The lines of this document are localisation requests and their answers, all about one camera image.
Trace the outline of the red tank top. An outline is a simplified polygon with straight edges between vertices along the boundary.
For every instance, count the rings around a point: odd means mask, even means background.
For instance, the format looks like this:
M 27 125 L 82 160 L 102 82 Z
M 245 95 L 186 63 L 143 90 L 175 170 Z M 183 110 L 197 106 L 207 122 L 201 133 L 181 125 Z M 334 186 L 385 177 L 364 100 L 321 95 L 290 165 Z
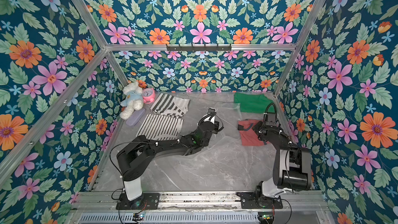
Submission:
M 258 124 L 260 120 L 242 120 L 238 122 L 237 129 L 240 134 L 241 143 L 243 146 L 264 146 L 269 142 L 259 140 L 253 127 Z

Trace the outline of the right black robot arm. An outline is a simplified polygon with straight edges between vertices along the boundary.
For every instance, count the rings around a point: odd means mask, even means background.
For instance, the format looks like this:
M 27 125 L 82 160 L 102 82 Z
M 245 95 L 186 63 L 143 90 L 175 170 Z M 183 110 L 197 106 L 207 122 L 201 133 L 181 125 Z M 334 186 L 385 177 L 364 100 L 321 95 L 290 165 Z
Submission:
M 273 176 L 260 183 L 260 195 L 277 198 L 278 195 L 308 191 L 312 186 L 311 152 L 295 144 L 281 128 L 275 113 L 265 113 L 263 120 L 253 128 L 258 139 L 271 144 L 275 150 Z

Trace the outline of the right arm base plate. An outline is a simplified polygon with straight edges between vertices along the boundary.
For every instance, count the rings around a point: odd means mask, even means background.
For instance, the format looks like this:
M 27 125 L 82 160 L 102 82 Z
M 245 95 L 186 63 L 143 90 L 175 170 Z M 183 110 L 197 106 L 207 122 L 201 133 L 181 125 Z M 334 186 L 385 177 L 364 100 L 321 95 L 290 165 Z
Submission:
M 242 209 L 282 209 L 280 198 L 265 197 L 255 192 L 237 192 Z

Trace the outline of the green tank top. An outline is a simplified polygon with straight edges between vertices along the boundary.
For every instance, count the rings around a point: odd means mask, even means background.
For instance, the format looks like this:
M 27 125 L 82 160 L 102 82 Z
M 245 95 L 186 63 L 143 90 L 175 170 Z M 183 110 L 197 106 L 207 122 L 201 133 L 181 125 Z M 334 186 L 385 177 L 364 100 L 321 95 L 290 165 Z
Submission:
M 244 113 L 275 113 L 273 101 L 264 94 L 235 93 L 234 102 L 240 105 L 240 111 Z

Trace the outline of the clear plastic vacuum bag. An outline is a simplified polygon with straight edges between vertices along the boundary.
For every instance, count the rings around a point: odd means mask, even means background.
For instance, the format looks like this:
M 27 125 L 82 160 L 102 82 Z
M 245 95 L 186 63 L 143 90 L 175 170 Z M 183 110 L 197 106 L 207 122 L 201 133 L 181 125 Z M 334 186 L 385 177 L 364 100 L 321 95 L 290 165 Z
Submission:
M 170 141 L 153 141 L 148 145 L 147 160 L 167 156 L 190 156 L 200 152 L 210 143 L 211 137 L 223 130 L 223 123 L 216 110 L 209 108 L 199 120 L 197 128 L 189 134 Z

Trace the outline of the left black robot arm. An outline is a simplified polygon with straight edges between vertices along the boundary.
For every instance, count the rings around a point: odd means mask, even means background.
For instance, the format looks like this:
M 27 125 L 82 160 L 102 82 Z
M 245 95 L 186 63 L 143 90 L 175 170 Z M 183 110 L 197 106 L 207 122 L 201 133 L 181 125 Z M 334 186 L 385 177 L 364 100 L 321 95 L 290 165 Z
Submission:
M 168 156 L 190 156 L 200 152 L 209 145 L 211 137 L 224 129 L 217 112 L 209 108 L 197 129 L 174 140 L 149 140 L 140 135 L 117 153 L 117 163 L 122 176 L 124 194 L 129 202 L 143 199 L 141 176 L 152 160 Z

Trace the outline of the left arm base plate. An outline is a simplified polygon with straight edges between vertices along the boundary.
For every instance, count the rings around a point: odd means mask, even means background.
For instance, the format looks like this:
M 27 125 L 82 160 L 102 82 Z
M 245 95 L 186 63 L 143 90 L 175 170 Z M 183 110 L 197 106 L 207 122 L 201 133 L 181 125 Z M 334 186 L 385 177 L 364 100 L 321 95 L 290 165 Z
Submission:
M 143 193 L 135 200 L 128 200 L 126 193 L 122 193 L 117 203 L 117 210 L 154 210 L 158 208 L 160 202 L 159 193 Z

